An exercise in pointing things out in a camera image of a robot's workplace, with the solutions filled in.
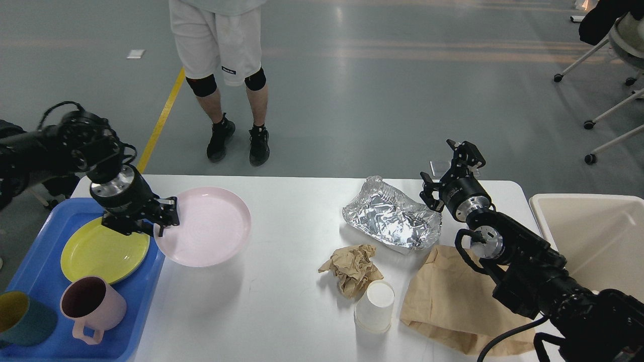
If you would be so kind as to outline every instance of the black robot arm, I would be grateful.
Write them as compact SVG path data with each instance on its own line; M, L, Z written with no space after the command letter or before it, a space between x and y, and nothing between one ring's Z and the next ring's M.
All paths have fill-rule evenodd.
M59 106L73 104L76 111L58 125L43 127ZM126 155L125 149L134 155ZM119 140L107 119L75 102L48 109L33 132L16 132L0 139L0 210L13 197L35 184L77 173L93 182L90 195L106 210L102 224L122 234L153 235L149 220L165 227L178 225L176 197L159 198L131 162L136 149Z
M421 173L421 198L435 211L446 205L454 219L468 225L457 233L455 246L474 271L494 280L495 299L531 319L543 314L562 333L563 338L536 334L540 361L548 361L544 341L558 345L568 362L644 361L644 304L614 289L595 294L577 283L565 269L564 256L550 243L494 210L473 176L473 170L485 165L477 147L452 140L448 144L454 150L451 168L439 182ZM480 267L465 253L464 236L470 237Z

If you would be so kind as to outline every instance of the white paper cup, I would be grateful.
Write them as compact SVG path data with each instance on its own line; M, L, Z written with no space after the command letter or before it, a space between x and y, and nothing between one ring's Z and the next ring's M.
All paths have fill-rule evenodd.
M355 324L371 333L383 333L392 324L392 286L384 280L374 280L355 305Z

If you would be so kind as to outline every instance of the black sneaker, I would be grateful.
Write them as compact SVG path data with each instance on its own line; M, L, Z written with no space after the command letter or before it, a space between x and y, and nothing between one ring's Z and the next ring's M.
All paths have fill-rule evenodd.
M208 143L208 148L205 154L212 162L220 161L226 155L225 144L231 139L232 134L235 132L235 123L232 123L226 118L226 113L223 114L223 121L213 124L213 135Z
M248 132L251 134L251 165L260 166L269 159L269 131L266 127L253 127Z

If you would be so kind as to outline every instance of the mug handle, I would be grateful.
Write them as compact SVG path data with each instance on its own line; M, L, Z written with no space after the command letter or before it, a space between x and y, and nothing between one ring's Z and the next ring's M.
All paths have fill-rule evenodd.
M104 330L94 330L94 336L89 337L85 336L84 329L85 321L74 321L74 328L71 330L71 334L74 338L80 339L89 345L98 345L103 340Z

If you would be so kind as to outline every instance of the knee pad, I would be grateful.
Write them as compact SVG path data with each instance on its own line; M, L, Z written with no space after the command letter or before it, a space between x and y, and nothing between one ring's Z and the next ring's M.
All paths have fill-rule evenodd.
M258 91L264 88L264 86L266 85L266 76L264 75L264 69L260 68L257 73L244 79L244 83L246 83L246 87L248 87L248 89L252 91Z
M185 78L190 88L193 89L194 95L197 97L206 97L217 90L217 82L214 81L214 75L210 74L206 78L192 79Z

